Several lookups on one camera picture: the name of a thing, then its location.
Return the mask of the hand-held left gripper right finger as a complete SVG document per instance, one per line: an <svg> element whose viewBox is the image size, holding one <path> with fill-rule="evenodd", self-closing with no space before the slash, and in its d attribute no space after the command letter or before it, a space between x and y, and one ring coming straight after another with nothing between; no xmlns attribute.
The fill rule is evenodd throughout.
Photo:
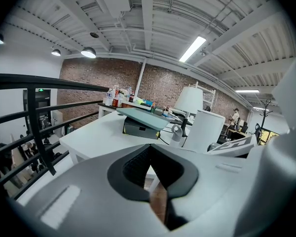
<svg viewBox="0 0 296 237"><path fill-rule="evenodd" d="M165 226L157 237L247 237L244 160L151 145L151 162L166 188Z"/></svg>

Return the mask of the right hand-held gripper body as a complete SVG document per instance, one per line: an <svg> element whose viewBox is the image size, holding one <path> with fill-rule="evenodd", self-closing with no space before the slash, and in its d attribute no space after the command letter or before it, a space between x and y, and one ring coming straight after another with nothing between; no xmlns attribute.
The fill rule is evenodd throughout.
<svg viewBox="0 0 296 237"><path fill-rule="evenodd" d="M209 237L296 237L296 61L275 88L289 131L252 149L207 216Z"/></svg>

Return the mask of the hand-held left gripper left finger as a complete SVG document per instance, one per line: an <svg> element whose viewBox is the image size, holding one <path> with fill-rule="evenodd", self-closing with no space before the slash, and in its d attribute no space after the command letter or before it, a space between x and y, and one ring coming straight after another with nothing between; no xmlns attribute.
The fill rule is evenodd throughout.
<svg viewBox="0 0 296 237"><path fill-rule="evenodd" d="M169 231L149 193L127 180L122 166L148 145L90 158L42 187L14 210L38 237L161 237Z"/></svg>

